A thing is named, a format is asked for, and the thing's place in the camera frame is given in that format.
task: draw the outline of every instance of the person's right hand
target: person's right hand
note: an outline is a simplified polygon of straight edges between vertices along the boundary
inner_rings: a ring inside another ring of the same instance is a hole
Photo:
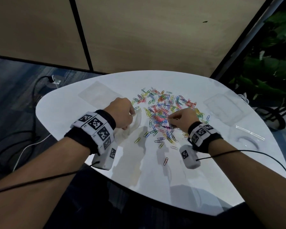
[[[199,121],[197,114],[190,108],[182,109],[168,116],[168,122],[171,125],[180,128],[188,133],[188,128],[196,121]]]

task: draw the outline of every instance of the white cable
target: white cable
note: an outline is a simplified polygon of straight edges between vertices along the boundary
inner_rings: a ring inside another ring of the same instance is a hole
[[[13,172],[15,171],[15,169],[16,169],[18,163],[19,163],[20,157],[21,157],[21,155],[23,154],[24,150],[26,150],[28,147],[30,147],[30,146],[32,146],[32,145],[38,145],[39,143],[41,143],[41,142],[43,142],[44,140],[46,140],[49,136],[51,136],[51,134],[49,134],[49,135],[48,135],[45,139],[43,139],[42,141],[37,142],[37,143],[35,143],[35,144],[28,145],[27,147],[25,147],[25,148],[22,150],[22,152],[21,152],[21,154],[20,154],[20,156],[19,156],[19,158],[18,158],[18,160],[17,160],[17,162],[16,162],[16,165],[15,165],[14,168],[13,168]]]

